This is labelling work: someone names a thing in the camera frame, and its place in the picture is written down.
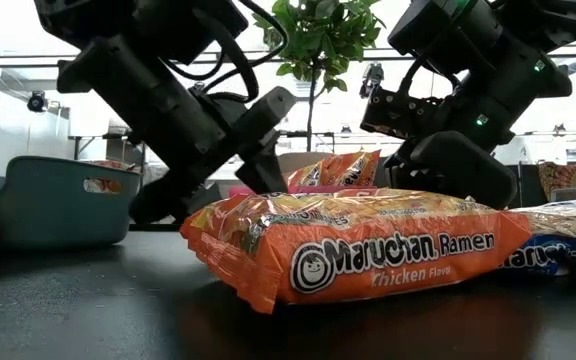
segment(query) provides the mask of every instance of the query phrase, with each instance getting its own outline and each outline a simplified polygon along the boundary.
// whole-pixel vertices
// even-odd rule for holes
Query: black cable
[[[181,70],[179,68],[179,66],[173,64],[172,61],[168,60],[168,59],[161,59],[161,61],[166,64],[166,66],[168,66],[170,68],[170,70],[176,72],[177,74],[190,79],[190,80],[194,80],[194,81],[203,81],[203,80],[208,80],[211,77],[215,76],[216,73],[219,72],[219,70],[221,69],[221,65],[223,65],[224,63],[224,59],[225,59],[225,55],[223,52],[221,52],[219,54],[219,59],[217,59],[217,63],[215,64],[215,67],[212,68],[212,70],[210,70],[209,72],[205,73],[205,74],[201,74],[201,75],[196,75],[196,74],[190,74],[187,73],[183,70]]]
[[[259,5],[255,4],[253,1],[251,1],[251,0],[239,0],[239,2],[241,2],[245,7],[250,9],[252,12],[261,16],[264,20],[268,21],[268,23],[270,25],[272,25],[272,27],[275,28],[279,32],[279,35],[281,35],[281,44],[279,44],[279,46],[277,46],[274,50],[272,50],[268,54],[260,57],[259,59],[250,61],[250,66],[255,67],[255,66],[258,66],[260,64],[265,63],[266,61],[272,59],[277,54],[282,52],[286,48],[286,46],[288,45],[288,34],[286,33],[286,30],[284,30],[284,28],[281,26],[281,24],[279,24],[279,22],[272,15],[268,14],[268,12],[266,12],[266,10],[261,8]],[[204,91],[208,92],[209,90],[211,90],[215,86],[221,84],[225,80],[232,77],[233,75],[236,75],[238,72],[239,71],[237,69],[234,69],[234,70],[231,70],[231,71],[221,75],[220,77],[215,79],[213,82],[208,84],[204,88]]]
[[[193,14],[206,27],[215,37],[217,43],[221,46],[221,52],[228,56],[228,59],[235,65],[236,71],[241,74],[246,85],[248,96],[242,96],[233,93],[220,93],[215,94],[214,99],[228,99],[240,103],[249,102],[259,96],[259,83],[257,77],[252,71],[252,66],[248,62],[248,58],[241,50],[232,34],[221,24],[218,20],[211,17],[206,12],[200,9],[194,9]]]
[[[444,29],[442,29],[441,32],[439,32],[439,35],[436,36],[432,40],[430,45],[426,48],[426,51],[424,51],[421,55],[419,55],[415,59],[415,62],[412,64],[412,66],[410,66],[410,68],[408,69],[408,72],[406,72],[406,76],[404,76],[404,78],[401,80],[401,83],[399,84],[399,91],[398,92],[400,94],[408,95],[408,92],[410,91],[410,87],[412,86],[412,78],[415,76],[415,73],[421,68],[421,66],[428,60],[428,56],[430,56],[430,52],[432,51],[432,49],[435,46],[437,46],[437,44],[441,40],[443,40],[443,37],[446,36],[446,34],[450,33],[450,30],[452,30],[452,28],[455,26],[455,24],[457,24],[459,22],[459,20],[461,20],[462,16],[464,16],[470,10],[473,9],[475,4],[477,4],[477,0],[470,0],[470,2],[468,4],[466,4],[466,6],[464,6],[459,11],[459,13],[457,15],[455,15],[455,17],[452,18],[452,20],[450,20],[448,25]]]

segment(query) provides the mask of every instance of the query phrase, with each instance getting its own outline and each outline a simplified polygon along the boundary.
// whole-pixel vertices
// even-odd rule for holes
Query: plastic bin
[[[87,179],[113,180],[115,193],[89,192]],[[102,246],[126,237],[139,174],[72,160],[21,156],[0,188],[0,244],[51,250]]]

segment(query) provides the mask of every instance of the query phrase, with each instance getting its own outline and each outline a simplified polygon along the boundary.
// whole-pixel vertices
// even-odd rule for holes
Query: black table
[[[177,233],[0,257],[0,359],[576,359],[576,277],[253,313]]]

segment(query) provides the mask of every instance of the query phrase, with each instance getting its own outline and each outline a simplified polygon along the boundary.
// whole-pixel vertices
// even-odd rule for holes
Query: maruchan ramen package
[[[284,175],[288,186],[371,186],[380,151],[332,155]]]
[[[503,269],[560,276],[576,267],[576,200],[514,211],[529,217],[534,236]]]
[[[262,313],[455,284],[531,236],[525,215],[418,191],[238,195],[189,217],[189,248]]]

